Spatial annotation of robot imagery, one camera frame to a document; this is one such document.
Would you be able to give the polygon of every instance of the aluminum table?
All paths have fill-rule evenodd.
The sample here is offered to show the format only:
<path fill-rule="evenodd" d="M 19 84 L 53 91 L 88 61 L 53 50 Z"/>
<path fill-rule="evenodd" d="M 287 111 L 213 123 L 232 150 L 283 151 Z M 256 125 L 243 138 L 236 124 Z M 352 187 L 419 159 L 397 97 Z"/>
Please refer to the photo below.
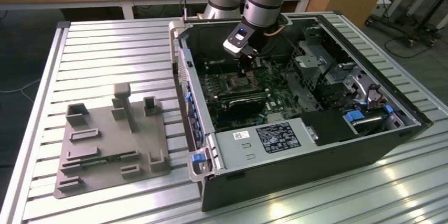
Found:
<path fill-rule="evenodd" d="M 56 30 L 0 223 L 447 222 L 448 108 L 344 16 L 321 14 L 435 121 L 417 139 L 371 166 L 201 212 L 171 70 L 173 19 L 71 23 Z M 172 172 L 57 200 L 65 107 L 111 105 L 119 82 L 131 82 L 131 101 L 151 95 L 161 100 Z"/>

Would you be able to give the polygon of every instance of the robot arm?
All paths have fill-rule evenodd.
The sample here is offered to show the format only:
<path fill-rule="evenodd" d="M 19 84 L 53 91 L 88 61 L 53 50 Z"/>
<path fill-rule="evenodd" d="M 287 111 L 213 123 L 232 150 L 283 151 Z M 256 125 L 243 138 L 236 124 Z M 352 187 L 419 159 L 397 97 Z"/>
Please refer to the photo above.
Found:
<path fill-rule="evenodd" d="M 253 53 L 265 45 L 267 30 L 279 29 L 276 21 L 283 1 L 245 0 L 243 20 L 223 43 L 235 56 L 248 57 L 251 61 Z"/>

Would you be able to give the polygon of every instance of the gray floor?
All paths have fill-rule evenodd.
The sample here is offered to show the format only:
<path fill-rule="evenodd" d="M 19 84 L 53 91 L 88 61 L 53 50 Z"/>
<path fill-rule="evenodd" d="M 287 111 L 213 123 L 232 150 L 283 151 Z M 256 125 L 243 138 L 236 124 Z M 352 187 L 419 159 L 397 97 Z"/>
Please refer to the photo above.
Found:
<path fill-rule="evenodd" d="M 427 0 L 417 17 L 424 15 L 436 0 Z M 432 21 L 437 23 L 448 13 L 448 2 L 443 4 Z M 177 6 L 153 6 L 139 9 L 140 18 L 179 16 Z M 0 90 L 11 90 L 24 86 L 40 78 L 56 23 L 64 21 L 59 10 L 9 11 L 5 19 L 0 20 Z M 384 42 L 401 34 L 380 24 L 363 29 L 372 40 L 383 47 Z M 441 31 L 448 41 L 448 29 Z M 399 41 L 389 44 L 391 50 L 408 56 L 427 49 L 424 46 L 407 48 Z M 407 71 L 425 85 L 439 99 L 448 104 L 448 44 L 437 42 L 433 48 L 412 59 L 397 62 Z M 25 93 L 35 98 L 39 83 L 25 89 Z M 32 109 L 28 99 L 19 93 L 0 94 L 0 203 L 3 202 L 7 184 L 15 164 L 27 121 Z"/>

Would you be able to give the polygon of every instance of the white box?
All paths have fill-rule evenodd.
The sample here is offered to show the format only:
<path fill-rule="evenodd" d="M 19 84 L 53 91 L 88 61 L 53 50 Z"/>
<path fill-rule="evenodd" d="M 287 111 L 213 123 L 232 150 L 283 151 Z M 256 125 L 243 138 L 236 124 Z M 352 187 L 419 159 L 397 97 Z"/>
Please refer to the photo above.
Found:
<path fill-rule="evenodd" d="M 385 13 L 385 10 L 389 8 L 391 1 L 389 0 L 377 0 L 376 6 L 371 14 L 375 14 L 377 17 L 381 17 Z"/>

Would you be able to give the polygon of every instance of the white label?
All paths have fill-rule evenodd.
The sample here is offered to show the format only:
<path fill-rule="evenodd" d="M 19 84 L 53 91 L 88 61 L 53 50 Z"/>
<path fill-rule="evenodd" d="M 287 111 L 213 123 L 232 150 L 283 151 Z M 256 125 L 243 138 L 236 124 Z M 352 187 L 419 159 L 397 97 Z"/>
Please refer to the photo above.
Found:
<path fill-rule="evenodd" d="M 236 39 L 239 39 L 239 40 L 243 40 L 243 39 L 244 39 L 244 37 L 243 37 L 241 34 L 235 34 L 235 37 L 236 37 Z"/>
<path fill-rule="evenodd" d="M 235 140 L 240 140 L 249 137 L 248 131 L 240 131 L 233 133 Z"/>

